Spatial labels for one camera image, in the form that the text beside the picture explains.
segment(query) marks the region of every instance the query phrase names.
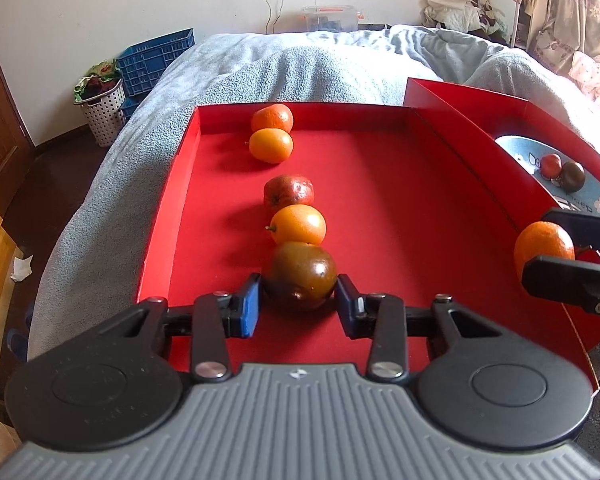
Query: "floral curtain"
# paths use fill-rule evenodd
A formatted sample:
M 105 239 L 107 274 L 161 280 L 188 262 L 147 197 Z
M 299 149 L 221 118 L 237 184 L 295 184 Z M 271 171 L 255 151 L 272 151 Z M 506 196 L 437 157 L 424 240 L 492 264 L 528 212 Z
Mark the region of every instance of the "floral curtain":
M 534 57 L 555 73 L 567 75 L 573 54 L 600 54 L 600 0 L 551 0 Z

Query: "orange fruit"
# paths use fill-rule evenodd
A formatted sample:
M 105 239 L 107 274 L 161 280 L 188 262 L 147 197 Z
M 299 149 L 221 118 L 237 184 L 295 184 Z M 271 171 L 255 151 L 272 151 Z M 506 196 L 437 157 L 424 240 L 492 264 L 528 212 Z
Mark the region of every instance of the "orange fruit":
M 525 264 L 541 254 L 575 260 L 573 241 L 568 232 L 552 222 L 533 222 L 528 225 L 518 235 L 513 247 L 513 261 L 519 280 L 522 280 Z
M 251 117 L 251 131 L 257 132 L 263 128 L 279 128 L 287 133 L 294 125 L 294 117 L 291 110 L 282 103 L 276 103 L 258 110 Z
M 320 245 L 327 232 L 324 217 L 315 207 L 293 204 L 283 207 L 267 227 L 275 243 L 305 242 Z
M 279 128 L 263 128 L 251 134 L 249 151 L 258 160 L 279 164 L 289 158 L 294 148 L 293 139 Z

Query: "clear plastic container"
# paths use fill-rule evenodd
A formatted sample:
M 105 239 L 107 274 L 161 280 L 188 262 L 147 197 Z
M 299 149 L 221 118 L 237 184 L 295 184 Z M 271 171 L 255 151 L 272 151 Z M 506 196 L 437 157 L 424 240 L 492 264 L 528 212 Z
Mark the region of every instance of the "clear plastic container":
M 360 13 L 355 7 L 323 6 L 303 7 L 302 18 L 306 21 L 307 32 L 327 30 L 328 32 L 352 32 L 358 30 Z

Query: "light blue blanket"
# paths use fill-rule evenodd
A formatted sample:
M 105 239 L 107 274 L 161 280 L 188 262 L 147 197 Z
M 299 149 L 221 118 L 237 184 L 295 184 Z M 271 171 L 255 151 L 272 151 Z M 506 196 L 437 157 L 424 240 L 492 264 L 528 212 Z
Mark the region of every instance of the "light blue blanket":
M 400 105 L 409 77 L 528 98 L 600 151 L 600 117 L 577 88 L 521 50 L 449 30 L 220 34 L 179 57 L 109 150 L 46 266 L 34 357 L 128 307 L 171 158 L 199 104 L 324 101 Z

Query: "paper scrap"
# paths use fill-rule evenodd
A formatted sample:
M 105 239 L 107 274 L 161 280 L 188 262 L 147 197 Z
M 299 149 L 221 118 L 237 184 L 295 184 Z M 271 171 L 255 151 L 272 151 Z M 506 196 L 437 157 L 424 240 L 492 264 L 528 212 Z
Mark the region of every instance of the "paper scrap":
M 11 279 L 14 282 L 21 282 L 27 276 L 31 274 L 31 259 L 33 258 L 33 254 L 26 258 L 25 260 L 21 260 L 18 257 L 13 259 L 13 272 L 11 273 Z

